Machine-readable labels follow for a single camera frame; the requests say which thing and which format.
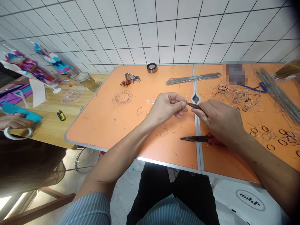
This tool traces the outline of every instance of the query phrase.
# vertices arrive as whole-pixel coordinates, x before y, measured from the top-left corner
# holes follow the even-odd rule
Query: hand
[[[0,117],[0,130],[4,130],[7,127],[12,129],[25,129],[33,127],[34,123],[32,120],[21,118],[21,113],[15,113],[14,115],[5,115]]]
[[[232,147],[247,137],[238,109],[210,99],[199,104],[202,110],[192,109],[211,133],[226,146]]]
[[[183,112],[188,111],[185,101],[184,97],[174,92],[159,94],[146,120],[158,126],[170,119],[172,115],[180,118],[183,116]]]

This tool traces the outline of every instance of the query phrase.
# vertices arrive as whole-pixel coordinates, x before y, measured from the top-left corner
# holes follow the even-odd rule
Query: roll of tape
[[[20,141],[20,140],[27,139],[27,138],[29,138],[29,137],[32,135],[33,130],[32,130],[31,128],[27,128],[27,130],[28,130],[28,132],[29,132],[28,136],[27,136],[27,137],[23,137],[23,138],[19,138],[19,137],[14,137],[14,136],[12,136],[12,135],[9,133],[10,127],[7,127],[7,128],[4,129],[4,135],[5,135],[5,137],[7,137],[7,138],[9,138],[9,139],[12,139],[12,140],[15,140],[15,141]]]
[[[147,65],[147,71],[149,73],[155,73],[158,70],[157,65],[155,63],[150,63]]]

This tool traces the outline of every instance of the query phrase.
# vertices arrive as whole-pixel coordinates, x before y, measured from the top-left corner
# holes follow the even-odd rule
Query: white tape roll
[[[32,135],[33,130],[32,130],[31,128],[27,128],[27,130],[28,130],[28,132],[29,132],[28,136],[27,136],[27,137],[23,137],[23,138],[19,138],[19,137],[14,137],[14,136],[12,136],[12,135],[9,133],[10,127],[7,127],[7,128],[5,128],[5,130],[4,130],[4,135],[5,135],[5,137],[7,137],[7,138],[9,138],[9,139],[12,139],[12,140],[15,140],[15,141],[20,141],[20,140],[27,139],[27,138],[29,138],[29,137]]]

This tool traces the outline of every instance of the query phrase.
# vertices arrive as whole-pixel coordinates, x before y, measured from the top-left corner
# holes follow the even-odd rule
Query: black pants
[[[127,225],[135,225],[160,200],[173,194],[188,206],[206,225],[219,224],[215,198],[208,176],[181,170],[170,183],[166,166],[145,163],[140,186]]]

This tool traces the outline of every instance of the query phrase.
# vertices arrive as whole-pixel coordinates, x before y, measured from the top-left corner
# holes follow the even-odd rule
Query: white tiled wall
[[[0,33],[26,53],[39,57],[28,38],[91,73],[241,57],[286,62],[300,48],[286,0],[0,0]]]

